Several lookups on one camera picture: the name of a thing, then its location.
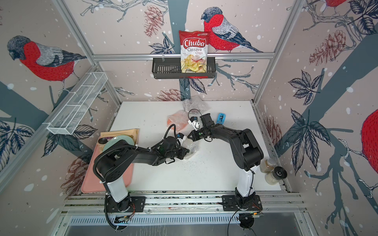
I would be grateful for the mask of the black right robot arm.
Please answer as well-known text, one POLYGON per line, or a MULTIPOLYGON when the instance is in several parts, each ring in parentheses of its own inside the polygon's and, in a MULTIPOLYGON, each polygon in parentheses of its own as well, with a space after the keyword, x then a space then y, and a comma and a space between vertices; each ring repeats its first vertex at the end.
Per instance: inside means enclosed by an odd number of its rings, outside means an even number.
POLYGON ((233 159, 240 168, 239 181, 235 189, 235 199, 240 203, 251 201, 254 198, 256 169, 264 158, 264 153, 250 129, 236 130, 216 124, 209 113, 200 116, 202 127, 193 130, 189 139, 219 139, 230 144, 233 159))

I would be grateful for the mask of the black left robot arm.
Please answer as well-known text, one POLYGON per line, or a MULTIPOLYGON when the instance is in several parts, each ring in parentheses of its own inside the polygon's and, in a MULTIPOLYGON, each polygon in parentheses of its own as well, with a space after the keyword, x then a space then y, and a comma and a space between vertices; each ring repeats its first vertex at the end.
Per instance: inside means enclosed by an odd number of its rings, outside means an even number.
POLYGON ((173 136, 168 136, 167 131, 162 140, 152 147, 139 147, 120 140, 95 158, 93 173, 114 202, 124 203, 130 200, 123 174, 131 164, 158 166, 168 164, 168 159, 173 163, 176 159, 183 160, 190 152, 182 146, 182 134, 176 133, 176 125, 169 126, 168 130, 170 129, 173 129, 173 136))

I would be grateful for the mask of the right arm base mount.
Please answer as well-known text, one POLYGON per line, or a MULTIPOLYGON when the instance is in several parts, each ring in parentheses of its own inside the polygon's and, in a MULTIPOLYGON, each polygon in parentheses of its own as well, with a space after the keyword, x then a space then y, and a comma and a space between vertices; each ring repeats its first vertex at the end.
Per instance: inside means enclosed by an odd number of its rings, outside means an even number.
POLYGON ((223 195, 220 204, 223 207, 223 211, 262 211, 259 195, 251 195, 249 197, 223 195))

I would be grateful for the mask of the blue tape dispenser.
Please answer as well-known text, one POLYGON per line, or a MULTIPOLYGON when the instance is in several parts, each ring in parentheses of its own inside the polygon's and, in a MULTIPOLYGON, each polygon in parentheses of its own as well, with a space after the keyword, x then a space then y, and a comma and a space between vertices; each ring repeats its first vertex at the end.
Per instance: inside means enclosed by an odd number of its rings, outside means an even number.
POLYGON ((224 113, 219 113, 217 118, 217 124, 224 124, 226 115, 224 113))

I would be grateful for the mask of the stack of bubble wrap sheets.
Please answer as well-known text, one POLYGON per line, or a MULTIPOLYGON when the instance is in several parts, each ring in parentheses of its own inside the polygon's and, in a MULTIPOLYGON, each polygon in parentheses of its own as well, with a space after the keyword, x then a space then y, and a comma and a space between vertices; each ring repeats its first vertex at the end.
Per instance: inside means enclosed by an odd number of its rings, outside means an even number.
POLYGON ((199 142, 194 142, 193 140, 191 139, 186 139, 182 144, 181 144, 181 147, 183 148, 186 148, 189 150, 189 153, 187 153, 185 156, 184 156, 184 159, 185 160, 189 160, 190 158, 192 158, 196 152, 198 151, 198 148, 199 148, 199 142))

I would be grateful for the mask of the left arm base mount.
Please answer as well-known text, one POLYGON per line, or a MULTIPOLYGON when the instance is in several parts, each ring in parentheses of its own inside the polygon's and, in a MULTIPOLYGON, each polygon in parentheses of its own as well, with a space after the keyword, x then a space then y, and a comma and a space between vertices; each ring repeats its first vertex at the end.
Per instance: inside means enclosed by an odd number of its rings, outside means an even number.
POLYGON ((116 203, 111 196, 107 196, 104 211, 107 213, 121 213, 121 212, 143 212, 146 202, 144 196, 126 197, 119 203, 116 203))

